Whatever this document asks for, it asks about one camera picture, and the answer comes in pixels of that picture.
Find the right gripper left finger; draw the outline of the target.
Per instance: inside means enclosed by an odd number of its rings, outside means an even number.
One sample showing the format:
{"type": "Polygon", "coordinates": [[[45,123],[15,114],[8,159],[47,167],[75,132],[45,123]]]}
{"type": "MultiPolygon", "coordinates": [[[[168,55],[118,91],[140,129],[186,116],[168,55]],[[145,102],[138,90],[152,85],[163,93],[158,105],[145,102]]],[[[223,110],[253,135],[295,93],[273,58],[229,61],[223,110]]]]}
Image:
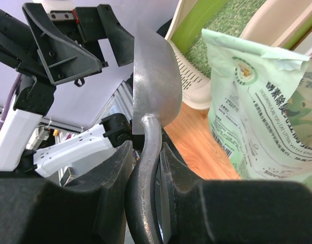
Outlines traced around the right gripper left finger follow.
{"type": "Polygon", "coordinates": [[[0,177],[0,243],[123,243],[132,142],[64,187],[0,177]]]}

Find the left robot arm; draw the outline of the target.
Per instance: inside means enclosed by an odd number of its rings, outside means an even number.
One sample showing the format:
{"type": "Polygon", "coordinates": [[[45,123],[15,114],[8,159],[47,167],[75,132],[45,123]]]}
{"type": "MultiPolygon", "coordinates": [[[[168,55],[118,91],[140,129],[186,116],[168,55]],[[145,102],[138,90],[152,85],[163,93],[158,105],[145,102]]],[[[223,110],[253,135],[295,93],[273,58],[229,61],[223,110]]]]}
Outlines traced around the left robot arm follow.
{"type": "Polygon", "coordinates": [[[120,67],[134,57],[134,37],[108,4],[47,13],[41,3],[25,3],[22,11],[25,22],[0,10],[0,62],[18,72],[0,116],[0,177],[37,174],[26,144],[58,85],[82,87],[108,66],[99,40],[109,41],[120,67]]]}

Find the grey metal scoop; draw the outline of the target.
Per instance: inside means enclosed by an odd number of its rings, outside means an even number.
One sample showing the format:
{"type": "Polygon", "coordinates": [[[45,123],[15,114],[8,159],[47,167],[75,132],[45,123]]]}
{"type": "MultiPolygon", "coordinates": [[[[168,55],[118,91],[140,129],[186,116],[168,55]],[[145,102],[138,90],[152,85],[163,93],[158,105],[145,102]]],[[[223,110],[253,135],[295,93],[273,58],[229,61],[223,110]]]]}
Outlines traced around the grey metal scoop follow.
{"type": "Polygon", "coordinates": [[[134,243],[162,243],[155,207],[155,177],[162,148],[162,128],[179,114],[181,76],[170,43],[142,22],[135,26],[133,135],[144,145],[126,186],[125,211],[134,243]]]}

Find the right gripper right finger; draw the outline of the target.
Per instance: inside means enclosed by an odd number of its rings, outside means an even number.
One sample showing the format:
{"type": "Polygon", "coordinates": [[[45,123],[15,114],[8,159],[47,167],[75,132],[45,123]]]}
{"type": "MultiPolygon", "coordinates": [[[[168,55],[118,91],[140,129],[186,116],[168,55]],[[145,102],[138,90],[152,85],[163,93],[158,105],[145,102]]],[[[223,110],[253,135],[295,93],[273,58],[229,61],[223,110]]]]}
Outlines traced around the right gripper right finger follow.
{"type": "Polygon", "coordinates": [[[205,180],[160,154],[165,243],[312,243],[312,192],[292,181],[205,180]]]}

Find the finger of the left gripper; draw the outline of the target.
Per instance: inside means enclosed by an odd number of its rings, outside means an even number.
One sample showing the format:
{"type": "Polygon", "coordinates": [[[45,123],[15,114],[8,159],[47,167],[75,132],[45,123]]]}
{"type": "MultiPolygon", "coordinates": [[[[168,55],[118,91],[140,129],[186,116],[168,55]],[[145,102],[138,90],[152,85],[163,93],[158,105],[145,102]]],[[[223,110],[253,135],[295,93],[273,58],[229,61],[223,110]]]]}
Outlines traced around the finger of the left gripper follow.
{"type": "Polygon", "coordinates": [[[22,10],[52,85],[100,73],[105,67],[98,57],[64,35],[50,20],[42,4],[25,3],[22,10]]]}
{"type": "Polygon", "coordinates": [[[97,11],[119,67],[134,60],[134,36],[122,27],[110,5],[100,4],[97,11]]]}

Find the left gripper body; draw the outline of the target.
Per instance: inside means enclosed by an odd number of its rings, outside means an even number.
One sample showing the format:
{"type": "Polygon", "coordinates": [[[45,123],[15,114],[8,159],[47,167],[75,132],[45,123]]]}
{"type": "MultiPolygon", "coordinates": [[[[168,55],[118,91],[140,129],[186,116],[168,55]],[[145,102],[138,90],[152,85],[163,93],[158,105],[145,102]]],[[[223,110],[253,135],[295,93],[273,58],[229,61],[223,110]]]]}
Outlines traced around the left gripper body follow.
{"type": "Polygon", "coordinates": [[[105,31],[96,7],[52,10],[48,17],[67,37],[81,46],[105,39],[105,31]]]}

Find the green cat litter bag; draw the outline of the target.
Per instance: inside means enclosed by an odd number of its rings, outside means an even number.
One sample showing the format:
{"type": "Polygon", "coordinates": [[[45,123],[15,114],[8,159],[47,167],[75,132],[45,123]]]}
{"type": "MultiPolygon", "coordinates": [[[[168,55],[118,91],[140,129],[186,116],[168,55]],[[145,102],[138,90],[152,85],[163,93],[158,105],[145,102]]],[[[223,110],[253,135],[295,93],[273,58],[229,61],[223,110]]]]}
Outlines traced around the green cat litter bag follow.
{"type": "Polygon", "coordinates": [[[282,107],[279,92],[290,87],[268,80],[252,102],[225,99],[208,120],[216,142],[242,179],[292,180],[312,190],[312,60],[282,107]]]}

